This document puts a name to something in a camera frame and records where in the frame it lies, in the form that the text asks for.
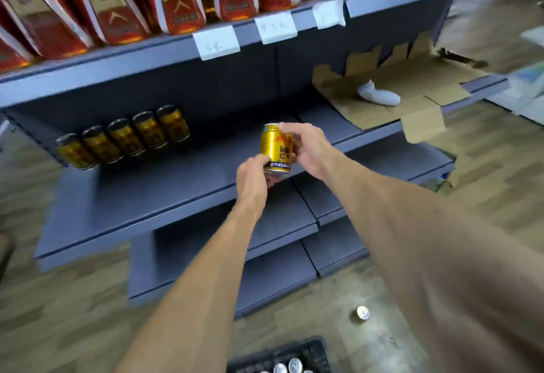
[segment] plastic crate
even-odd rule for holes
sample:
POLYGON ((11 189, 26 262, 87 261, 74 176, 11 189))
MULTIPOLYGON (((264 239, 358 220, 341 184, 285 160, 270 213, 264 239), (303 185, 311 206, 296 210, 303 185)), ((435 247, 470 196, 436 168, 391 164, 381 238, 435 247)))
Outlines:
POLYGON ((275 349, 262 350, 231 360, 227 365, 227 373, 261 373, 263 371, 272 373, 276 364, 283 363, 287 366, 294 357, 303 363, 303 370, 313 373, 333 372, 323 337, 312 336, 275 349))

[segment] open cardboard box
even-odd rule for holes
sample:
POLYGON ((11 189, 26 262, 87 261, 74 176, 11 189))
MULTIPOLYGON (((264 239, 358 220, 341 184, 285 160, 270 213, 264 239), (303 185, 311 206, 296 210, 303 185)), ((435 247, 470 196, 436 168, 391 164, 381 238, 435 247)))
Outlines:
POLYGON ((468 98, 460 83, 489 75, 468 64, 445 59, 434 52, 432 32, 421 32, 409 52, 409 44, 397 45, 378 67, 381 46, 371 52, 349 54, 345 76, 329 65, 313 69, 315 88, 352 124, 362 130, 400 119, 406 140, 427 141, 445 131, 440 107, 468 98), (377 89, 400 95, 400 104, 387 107, 365 101, 357 87, 369 80, 377 89))

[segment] white paper label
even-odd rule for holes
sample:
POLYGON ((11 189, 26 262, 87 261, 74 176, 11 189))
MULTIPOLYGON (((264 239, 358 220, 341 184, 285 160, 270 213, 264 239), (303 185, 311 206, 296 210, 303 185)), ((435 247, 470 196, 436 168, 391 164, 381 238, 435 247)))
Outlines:
POLYGON ((319 2, 312 7, 317 29, 330 28, 335 25, 345 26, 344 0, 319 2))
POLYGON ((257 24, 264 45, 294 38, 299 34, 291 12, 259 16, 255 18, 255 24, 257 24))
POLYGON ((193 33, 202 60, 240 52, 240 44, 232 25, 193 33))

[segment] hand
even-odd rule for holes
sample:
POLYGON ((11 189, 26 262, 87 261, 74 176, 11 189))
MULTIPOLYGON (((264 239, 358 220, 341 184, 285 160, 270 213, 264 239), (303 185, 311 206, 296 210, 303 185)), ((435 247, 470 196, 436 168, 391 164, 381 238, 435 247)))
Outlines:
POLYGON ((267 202, 267 181, 264 177, 263 166, 270 157, 257 154, 238 167, 236 172, 236 191, 238 202, 255 209, 257 218, 261 217, 267 202))
POLYGON ((321 128, 312 124, 286 122, 280 122, 279 128, 283 133, 292 133, 297 136, 293 140, 296 162, 302 165, 310 175, 326 182, 333 169, 335 156, 341 153, 327 141, 321 128))

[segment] forearm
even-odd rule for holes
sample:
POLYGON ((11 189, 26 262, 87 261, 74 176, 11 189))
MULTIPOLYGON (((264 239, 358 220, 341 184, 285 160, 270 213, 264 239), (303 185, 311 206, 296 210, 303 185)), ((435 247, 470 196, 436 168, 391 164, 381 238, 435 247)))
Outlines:
POLYGON ((116 373, 225 371, 241 273, 257 216, 253 206, 235 205, 138 333, 116 373))
MULTIPOLYGON (((343 155, 332 159, 326 183, 435 360, 452 368, 466 362, 464 352, 507 349, 502 338, 494 340, 512 331, 513 317, 544 327, 540 254, 428 190, 375 174, 343 155)), ((516 334, 538 343, 527 330, 516 334)), ((506 367, 501 357, 495 360, 506 367)), ((490 363, 486 358, 484 365, 490 363)))

